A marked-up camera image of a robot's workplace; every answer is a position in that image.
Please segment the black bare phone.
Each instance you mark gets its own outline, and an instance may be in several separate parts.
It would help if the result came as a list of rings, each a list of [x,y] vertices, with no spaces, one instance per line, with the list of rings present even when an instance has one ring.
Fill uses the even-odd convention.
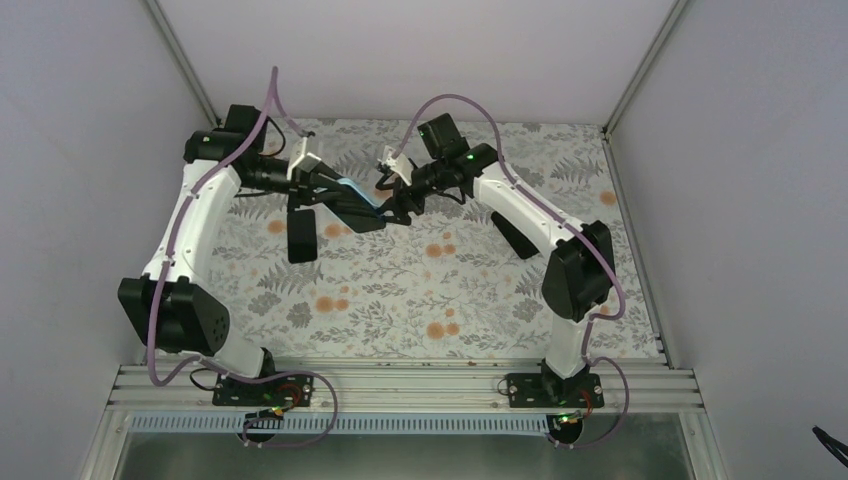
[[[317,223],[314,210],[287,213],[288,261],[291,264],[313,262],[318,257]]]

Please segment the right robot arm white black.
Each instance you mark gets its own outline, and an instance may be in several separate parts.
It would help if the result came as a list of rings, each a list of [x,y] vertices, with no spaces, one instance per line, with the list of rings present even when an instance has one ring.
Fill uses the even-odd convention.
[[[418,166],[391,146],[379,157],[383,175],[376,187],[392,193],[379,213],[408,225],[423,214],[428,197],[456,188],[457,202],[471,198],[491,209],[495,226],[520,258],[546,256],[541,295],[557,318],[541,363],[541,391],[552,406],[567,406],[590,372],[587,316],[617,285],[609,227],[559,210],[505,162],[499,145],[470,146],[448,114],[419,126],[418,134],[429,163]]]

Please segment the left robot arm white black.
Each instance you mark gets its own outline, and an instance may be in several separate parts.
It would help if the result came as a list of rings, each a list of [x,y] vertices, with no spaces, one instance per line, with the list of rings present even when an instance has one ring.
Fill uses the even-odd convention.
[[[157,387],[199,365],[239,382],[252,404],[277,394],[282,375],[272,355],[233,325],[228,307],[208,290],[215,239],[242,188],[289,196],[293,260],[317,256],[313,205],[344,218],[380,217],[354,181],[315,154],[311,133],[299,138],[289,160],[265,154],[272,123],[267,109],[233,104],[218,126],[186,141],[180,194],[160,244],[139,277],[119,284],[118,300],[146,348],[147,373]]]

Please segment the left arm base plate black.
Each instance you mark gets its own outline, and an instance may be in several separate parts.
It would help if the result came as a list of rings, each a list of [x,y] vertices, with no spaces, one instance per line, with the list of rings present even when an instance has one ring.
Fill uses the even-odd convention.
[[[220,378],[213,392],[215,406],[237,407],[308,407],[315,378],[311,375],[287,375],[276,380],[251,384]]]

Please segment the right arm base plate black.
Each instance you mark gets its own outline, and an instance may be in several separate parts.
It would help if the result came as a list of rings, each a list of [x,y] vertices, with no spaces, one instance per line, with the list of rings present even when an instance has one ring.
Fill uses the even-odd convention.
[[[531,408],[602,408],[604,389],[597,374],[562,380],[541,373],[511,373],[505,376],[509,406]]]

